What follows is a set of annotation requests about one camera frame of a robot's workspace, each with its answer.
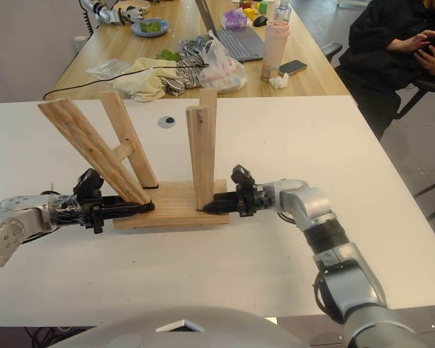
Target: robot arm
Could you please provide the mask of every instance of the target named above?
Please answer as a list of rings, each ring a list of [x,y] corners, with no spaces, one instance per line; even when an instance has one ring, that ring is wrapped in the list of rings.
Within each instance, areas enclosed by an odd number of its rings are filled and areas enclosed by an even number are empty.
[[[97,0],[80,0],[81,6],[96,15],[98,20],[105,23],[125,24],[125,22],[135,22],[144,18],[142,8],[129,6],[125,11],[121,9],[108,9]]]
[[[237,183],[236,192],[216,194],[214,202],[205,206],[204,211],[237,211],[246,217],[272,208],[283,220],[296,224],[318,266],[314,283],[316,303],[344,325],[348,347],[427,347],[386,307],[381,284],[356,244],[347,238],[319,188],[298,180],[255,185],[249,171],[240,165],[233,169],[232,179]]]
[[[123,218],[154,209],[153,203],[127,203],[119,196],[102,197],[103,179],[93,169],[78,180],[73,195],[16,196],[0,202],[0,268],[19,245],[79,224],[101,233],[104,220]]]

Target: water bottle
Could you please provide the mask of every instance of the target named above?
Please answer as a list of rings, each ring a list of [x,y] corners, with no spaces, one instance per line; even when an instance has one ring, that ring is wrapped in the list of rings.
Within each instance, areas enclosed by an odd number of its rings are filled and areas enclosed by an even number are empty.
[[[283,50],[290,34],[286,21],[270,23],[266,27],[264,57],[262,58],[261,79],[264,81],[278,75],[278,67],[282,63]]]
[[[280,4],[275,7],[274,22],[289,22],[291,15],[291,8],[289,0],[281,0]]]

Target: wooden plank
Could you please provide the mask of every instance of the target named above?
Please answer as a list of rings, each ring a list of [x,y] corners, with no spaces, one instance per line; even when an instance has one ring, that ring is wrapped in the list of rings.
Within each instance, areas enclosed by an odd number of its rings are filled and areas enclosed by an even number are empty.
[[[201,210],[214,198],[216,119],[212,107],[188,107],[186,114],[195,207]]]
[[[116,92],[103,93],[101,103],[108,114],[119,141],[122,143],[124,140],[130,140],[132,143],[134,151],[128,156],[128,159],[138,181],[143,187],[157,187],[158,181],[153,173],[152,166],[138,139],[137,132],[120,95]]]
[[[92,153],[86,148],[79,145],[78,141],[75,139],[71,130],[66,126],[67,122],[65,120],[70,119],[69,115],[66,115],[66,111],[58,103],[58,101],[53,101],[46,104],[39,104],[38,108],[43,112],[47,119],[53,123],[53,125],[58,129],[58,131],[74,146],[76,150],[86,159],[88,163],[104,178],[108,184],[123,198],[125,201],[129,201],[130,197],[125,193],[123,186],[117,181],[112,180],[113,174],[108,174],[110,168],[106,165],[98,163]]]
[[[124,140],[121,144],[113,149],[115,156],[123,161],[127,156],[133,152],[133,146],[130,140]]]
[[[68,113],[72,116],[72,121],[77,128],[84,133],[87,140],[89,140],[93,145],[94,152],[100,152],[105,158],[105,163],[111,164],[115,171],[119,173],[122,180],[127,184],[130,191],[130,202],[135,202],[139,204],[146,204],[150,202],[149,195],[142,189],[139,182],[125,169],[123,164],[118,158],[116,158],[115,153],[108,147],[105,140],[98,134],[96,129],[90,124],[83,113],[78,109],[72,100],[63,99],[60,101]]]
[[[226,192],[225,180],[214,182],[215,192]],[[160,182],[159,187],[149,191],[156,209],[114,220],[115,228],[184,227],[193,225],[223,225],[229,223],[228,214],[211,215],[195,209],[194,185],[190,181]]]
[[[212,107],[216,111],[218,108],[218,90],[214,88],[200,89],[200,105]]]

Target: blue bowl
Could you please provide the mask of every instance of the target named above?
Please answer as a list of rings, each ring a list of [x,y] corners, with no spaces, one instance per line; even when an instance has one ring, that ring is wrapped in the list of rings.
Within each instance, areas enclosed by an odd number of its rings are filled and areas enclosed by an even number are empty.
[[[150,24],[153,22],[160,23],[161,25],[160,31],[155,31],[153,33],[145,33],[144,31],[142,31],[142,28],[140,27],[140,23]],[[161,36],[167,32],[168,28],[169,28],[169,24],[165,20],[160,20],[160,19],[139,20],[138,22],[135,22],[130,26],[130,29],[134,32],[134,34],[141,36],[143,38],[154,38],[156,36]]]

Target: laptop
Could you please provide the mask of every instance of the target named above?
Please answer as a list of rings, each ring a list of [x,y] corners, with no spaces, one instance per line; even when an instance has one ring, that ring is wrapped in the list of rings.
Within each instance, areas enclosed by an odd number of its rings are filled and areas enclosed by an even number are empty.
[[[251,28],[216,30],[206,0],[195,0],[195,2],[206,30],[211,30],[215,34],[233,58],[242,63],[262,59],[264,42]]]

